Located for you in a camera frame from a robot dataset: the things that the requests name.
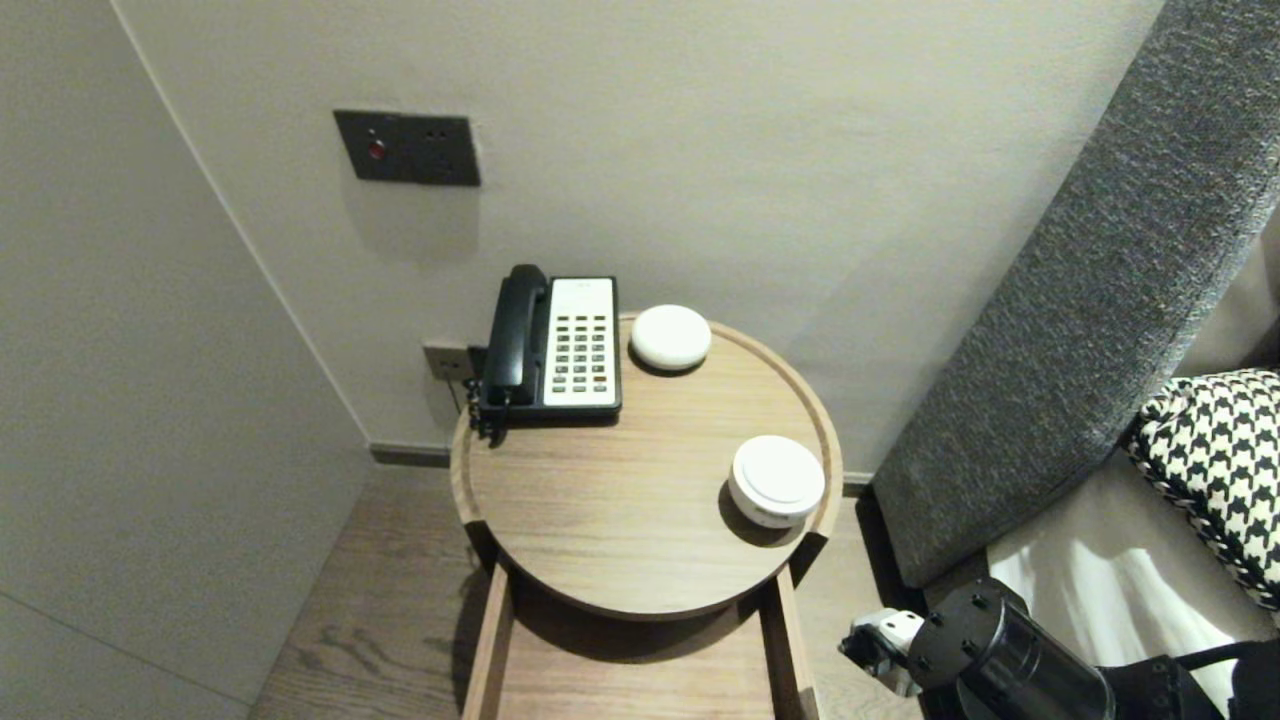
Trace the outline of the white round jar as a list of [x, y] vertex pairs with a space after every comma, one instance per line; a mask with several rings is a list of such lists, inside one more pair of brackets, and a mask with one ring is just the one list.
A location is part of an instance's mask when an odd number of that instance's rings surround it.
[[735, 451], [727, 487], [749, 521], [788, 529], [804, 524], [819, 507], [826, 474], [819, 459], [797, 441], [756, 436]]

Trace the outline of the flat white round puck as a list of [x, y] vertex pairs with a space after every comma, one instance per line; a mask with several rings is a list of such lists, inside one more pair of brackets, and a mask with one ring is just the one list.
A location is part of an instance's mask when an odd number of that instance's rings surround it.
[[712, 346], [710, 323], [698, 311], [676, 304], [648, 307], [632, 323], [628, 347], [646, 368], [690, 372], [701, 365]]

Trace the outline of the black and white desk telephone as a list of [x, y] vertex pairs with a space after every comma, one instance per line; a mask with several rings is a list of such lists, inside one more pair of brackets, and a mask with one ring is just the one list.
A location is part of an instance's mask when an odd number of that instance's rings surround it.
[[548, 287], [539, 325], [545, 338], [535, 400], [504, 407], [485, 400], [488, 346], [470, 391], [474, 427], [492, 438], [509, 427], [612, 424], [623, 406], [616, 278], [543, 274]]

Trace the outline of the black telephone handset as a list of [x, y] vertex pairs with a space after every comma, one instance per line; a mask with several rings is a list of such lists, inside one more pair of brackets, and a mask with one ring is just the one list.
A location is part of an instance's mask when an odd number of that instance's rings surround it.
[[545, 338], [539, 307], [547, 287], [547, 277], [532, 264], [513, 266], [500, 284], [483, 373], [485, 400], [492, 406], [535, 400]]

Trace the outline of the round wooden side table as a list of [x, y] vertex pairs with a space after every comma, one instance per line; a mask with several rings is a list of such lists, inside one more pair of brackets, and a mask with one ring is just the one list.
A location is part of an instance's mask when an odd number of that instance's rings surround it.
[[[833, 423], [799, 372], [718, 322], [705, 361], [660, 375], [622, 361], [614, 424], [515, 427], [492, 447], [461, 416], [451, 483], [472, 537], [525, 577], [590, 612], [637, 621], [714, 612], [781, 570], [801, 574], [835, 530], [844, 459]], [[799, 442], [826, 475], [797, 528], [748, 520], [731, 462], [756, 436]]]

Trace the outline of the grey fabric headboard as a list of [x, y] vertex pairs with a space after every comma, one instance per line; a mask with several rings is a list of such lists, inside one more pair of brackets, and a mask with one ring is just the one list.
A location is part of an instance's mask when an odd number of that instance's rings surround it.
[[870, 484], [933, 585], [1111, 452], [1280, 205], [1280, 0], [1165, 0]]

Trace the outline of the white bed sheet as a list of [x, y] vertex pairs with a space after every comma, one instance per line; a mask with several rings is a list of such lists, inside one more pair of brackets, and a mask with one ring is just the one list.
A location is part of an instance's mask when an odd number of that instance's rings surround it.
[[986, 559], [1038, 624], [1096, 666], [1280, 637], [1121, 450]]

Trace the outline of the black white houndstooth pillow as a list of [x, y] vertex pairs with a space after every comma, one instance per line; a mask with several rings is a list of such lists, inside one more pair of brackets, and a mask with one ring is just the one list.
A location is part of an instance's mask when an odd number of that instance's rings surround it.
[[1140, 406], [1123, 447], [1280, 625], [1280, 366], [1169, 380]]

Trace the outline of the beige wall data socket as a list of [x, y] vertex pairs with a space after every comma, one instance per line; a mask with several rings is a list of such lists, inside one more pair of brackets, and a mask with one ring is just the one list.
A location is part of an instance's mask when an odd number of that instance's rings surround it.
[[422, 354], [434, 380], [465, 383], [475, 377], [471, 352], [466, 345], [424, 342]]

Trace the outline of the dark wall switch panel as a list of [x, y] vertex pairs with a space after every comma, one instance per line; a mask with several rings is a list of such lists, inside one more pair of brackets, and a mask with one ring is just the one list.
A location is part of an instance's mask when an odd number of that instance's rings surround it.
[[483, 184], [467, 117], [337, 109], [335, 126], [357, 178], [443, 187]]

